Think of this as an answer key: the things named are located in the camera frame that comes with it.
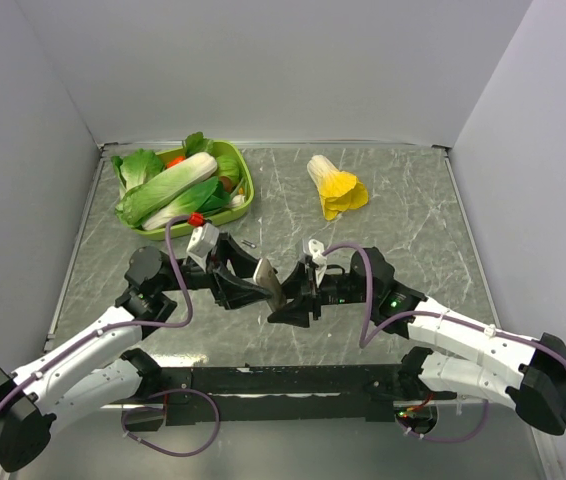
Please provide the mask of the white remote control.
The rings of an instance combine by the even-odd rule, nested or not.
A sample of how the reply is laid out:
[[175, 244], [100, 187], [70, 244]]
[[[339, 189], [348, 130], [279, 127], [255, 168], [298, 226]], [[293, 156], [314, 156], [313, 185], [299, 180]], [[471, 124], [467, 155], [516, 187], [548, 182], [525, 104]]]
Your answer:
[[258, 261], [252, 280], [256, 285], [270, 292], [271, 297], [267, 300], [267, 304], [272, 312], [276, 312], [285, 306], [286, 296], [282, 285], [267, 258], [263, 257]]

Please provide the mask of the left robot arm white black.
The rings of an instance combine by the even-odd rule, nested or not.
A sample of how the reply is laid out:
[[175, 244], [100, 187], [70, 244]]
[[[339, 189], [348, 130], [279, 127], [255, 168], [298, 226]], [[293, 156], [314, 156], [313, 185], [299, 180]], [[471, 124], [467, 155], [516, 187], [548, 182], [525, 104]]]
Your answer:
[[127, 287], [97, 320], [41, 358], [11, 372], [0, 368], [0, 466], [28, 465], [67, 426], [128, 398], [147, 402], [161, 387], [161, 368], [137, 343], [172, 327], [171, 291], [209, 290], [227, 310], [271, 300], [276, 271], [207, 225], [194, 230], [185, 259], [171, 249], [135, 251]]

